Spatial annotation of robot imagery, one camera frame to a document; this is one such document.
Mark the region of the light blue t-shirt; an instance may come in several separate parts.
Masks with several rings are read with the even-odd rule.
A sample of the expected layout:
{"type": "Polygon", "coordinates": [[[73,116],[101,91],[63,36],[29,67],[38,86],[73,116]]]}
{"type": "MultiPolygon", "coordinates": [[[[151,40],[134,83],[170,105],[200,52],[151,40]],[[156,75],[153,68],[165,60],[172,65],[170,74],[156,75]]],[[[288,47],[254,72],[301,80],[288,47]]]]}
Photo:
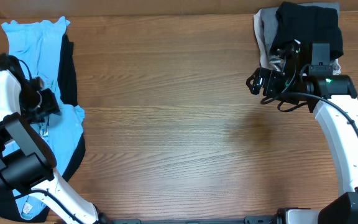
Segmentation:
{"type": "Polygon", "coordinates": [[[55,23],[48,20],[32,24],[11,21],[1,26],[7,35],[9,54],[19,59],[25,78],[41,78],[57,99],[60,114],[51,114],[44,122],[31,126],[50,146],[61,175],[83,136],[85,118],[85,111],[79,104],[71,106],[62,102],[57,83],[62,37],[67,35],[69,25],[70,21],[61,17],[55,23]]]}

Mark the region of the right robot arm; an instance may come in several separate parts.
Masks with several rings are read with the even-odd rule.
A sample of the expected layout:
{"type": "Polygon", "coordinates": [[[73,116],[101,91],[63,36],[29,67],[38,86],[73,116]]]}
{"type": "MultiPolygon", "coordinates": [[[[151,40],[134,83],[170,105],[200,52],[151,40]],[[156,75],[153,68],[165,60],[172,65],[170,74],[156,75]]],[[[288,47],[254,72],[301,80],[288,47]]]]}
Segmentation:
{"type": "Polygon", "coordinates": [[[339,196],[321,210],[280,208],[245,223],[358,223],[358,99],[347,75],[335,75],[330,45],[312,43],[305,49],[297,40],[277,50],[292,67],[281,71],[257,68],[246,85],[261,104],[278,101],[293,109],[307,106],[321,126],[336,168],[339,196]]]}

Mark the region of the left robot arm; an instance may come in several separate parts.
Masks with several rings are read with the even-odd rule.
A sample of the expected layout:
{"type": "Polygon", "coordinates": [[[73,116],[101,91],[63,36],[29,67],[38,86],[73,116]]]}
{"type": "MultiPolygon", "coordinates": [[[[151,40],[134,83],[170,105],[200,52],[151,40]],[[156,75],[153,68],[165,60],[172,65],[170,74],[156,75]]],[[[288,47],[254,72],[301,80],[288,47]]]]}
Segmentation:
{"type": "Polygon", "coordinates": [[[60,175],[51,148],[31,127],[59,111],[41,78],[26,78],[18,58],[0,55],[0,187],[37,198],[65,223],[107,223],[60,175]]]}

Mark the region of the folded black garment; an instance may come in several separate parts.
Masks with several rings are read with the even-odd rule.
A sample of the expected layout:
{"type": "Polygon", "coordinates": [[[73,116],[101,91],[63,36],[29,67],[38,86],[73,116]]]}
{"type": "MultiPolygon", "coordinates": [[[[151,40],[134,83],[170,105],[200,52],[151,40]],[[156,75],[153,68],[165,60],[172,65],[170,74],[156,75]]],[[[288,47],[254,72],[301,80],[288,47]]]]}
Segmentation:
{"type": "Polygon", "coordinates": [[[285,1],[276,10],[275,17],[278,27],[270,47],[271,54],[275,54],[278,49],[282,49],[296,39],[302,44],[328,43],[331,60],[344,55],[342,32],[336,9],[301,6],[285,1]]]}

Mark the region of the black t-shirt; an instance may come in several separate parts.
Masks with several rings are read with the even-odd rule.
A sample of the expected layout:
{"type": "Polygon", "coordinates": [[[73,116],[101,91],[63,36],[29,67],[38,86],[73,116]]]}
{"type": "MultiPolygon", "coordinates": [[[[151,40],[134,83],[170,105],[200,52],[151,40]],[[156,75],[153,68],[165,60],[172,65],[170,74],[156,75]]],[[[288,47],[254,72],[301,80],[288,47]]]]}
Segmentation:
{"type": "MultiPolygon", "coordinates": [[[[62,49],[60,52],[60,64],[58,70],[57,83],[61,93],[61,100],[71,106],[77,106],[77,84],[76,72],[73,61],[74,43],[69,41],[68,36],[65,34],[62,37],[62,49]]],[[[68,181],[79,168],[85,156],[85,139],[80,137],[73,155],[70,157],[68,167],[64,170],[62,177],[68,181]]],[[[21,222],[21,223],[43,223],[46,221],[50,209],[45,207],[30,220],[23,219],[17,211],[17,205],[13,200],[0,201],[0,217],[6,220],[21,222]]]]}

